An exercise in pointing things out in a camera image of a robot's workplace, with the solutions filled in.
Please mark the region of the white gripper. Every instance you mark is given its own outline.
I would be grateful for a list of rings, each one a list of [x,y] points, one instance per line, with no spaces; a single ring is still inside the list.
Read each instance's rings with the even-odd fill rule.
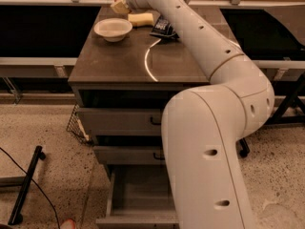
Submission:
[[[128,14],[131,10],[144,10],[149,7],[150,5],[147,0],[116,0],[111,4],[112,10],[118,14]]]

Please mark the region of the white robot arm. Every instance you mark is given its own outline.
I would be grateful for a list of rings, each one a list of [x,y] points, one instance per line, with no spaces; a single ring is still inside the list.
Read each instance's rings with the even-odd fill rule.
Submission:
[[[235,144],[271,115],[274,89],[231,40],[188,5],[189,0],[114,0],[117,12],[162,14],[209,83],[176,94],[161,134],[180,229],[255,229]]]

